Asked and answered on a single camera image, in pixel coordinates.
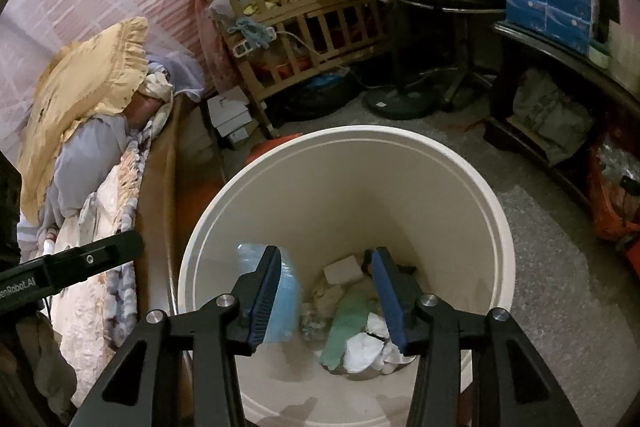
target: gray carpet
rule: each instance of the gray carpet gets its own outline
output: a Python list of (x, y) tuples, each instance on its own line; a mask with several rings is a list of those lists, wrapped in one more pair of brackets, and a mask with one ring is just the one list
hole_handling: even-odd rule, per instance
[[(640, 284), (612, 248), (593, 237), (590, 218), (546, 174), (486, 143), (482, 125), (465, 132), (487, 115), (488, 103), (479, 100), (459, 113), (393, 122), (369, 114), (358, 98), (328, 117), (287, 123), (280, 132), (393, 125), (433, 138), (468, 160), (492, 186), (511, 226), (513, 316), (583, 425), (613, 426), (640, 389)], [(249, 147), (225, 151), (229, 177), (241, 168)]]

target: black stool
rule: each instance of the black stool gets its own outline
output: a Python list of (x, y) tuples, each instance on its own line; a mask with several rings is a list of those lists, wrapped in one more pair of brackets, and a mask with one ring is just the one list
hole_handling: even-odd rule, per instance
[[(465, 81), (474, 80), (490, 86), (489, 80), (476, 70), (471, 59), (468, 17), (504, 13), (505, 0), (392, 0), (392, 3), (391, 17), (387, 21), (396, 85), (392, 88), (373, 89), (367, 93), (364, 104), (371, 112), (391, 120), (423, 118), (438, 106), (445, 111), (454, 110), (453, 99)], [(455, 63), (424, 71), (411, 84), (407, 84), (404, 78), (400, 58), (398, 14), (402, 6), (451, 13), (455, 32)], [(433, 85), (424, 82), (432, 74), (440, 72), (446, 72), (448, 77), (447, 88), (442, 97), (439, 97)]]

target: trash in bucket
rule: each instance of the trash in bucket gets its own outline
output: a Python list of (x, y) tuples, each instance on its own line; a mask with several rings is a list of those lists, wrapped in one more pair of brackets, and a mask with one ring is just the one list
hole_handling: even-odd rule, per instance
[[(369, 380), (389, 375), (415, 357), (405, 357), (390, 339), (370, 278), (371, 251), (324, 267), (300, 306), (300, 331), (321, 363), (334, 375)], [(416, 267), (401, 266), (415, 273)]]
[[(452, 150), (398, 128), (305, 134), (236, 174), (185, 249), (180, 312), (233, 288), (241, 243), (286, 248), (307, 303), (325, 266), (379, 245), (456, 309), (486, 314), (513, 299), (513, 241), (491, 188)], [(261, 427), (404, 426), (418, 363), (370, 380), (338, 377), (302, 338), (298, 317), (289, 342), (236, 358), (246, 418)], [(466, 353), (460, 378), (462, 390), (472, 380)]]

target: red bag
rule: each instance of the red bag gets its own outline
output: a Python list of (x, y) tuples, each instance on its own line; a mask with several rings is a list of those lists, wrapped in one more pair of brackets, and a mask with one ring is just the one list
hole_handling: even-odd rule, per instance
[(589, 155), (589, 195), (593, 214), (593, 231), (596, 236), (608, 241), (619, 241), (625, 235), (640, 232), (640, 225), (629, 221), (623, 222), (613, 209), (600, 169), (597, 145), (591, 148)]

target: wooden shelf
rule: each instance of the wooden shelf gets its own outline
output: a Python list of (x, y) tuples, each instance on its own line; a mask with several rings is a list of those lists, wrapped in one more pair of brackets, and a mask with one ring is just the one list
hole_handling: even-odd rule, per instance
[(564, 64), (640, 120), (640, 100), (617, 83), (610, 76), (609, 71), (597, 67), (587, 57), (539, 33), (526, 30), (515, 24), (501, 21), (494, 23), (493, 28), (500, 36), (523, 44), (527, 48), (534, 49)]
[(586, 170), (581, 172), (580, 152), (557, 166), (550, 166), (545, 153), (521, 131), (508, 122), (500, 122), (493, 117), (485, 121), (484, 139), (501, 150), (518, 152), (548, 174), (585, 211), (591, 213), (591, 201), (586, 193)]

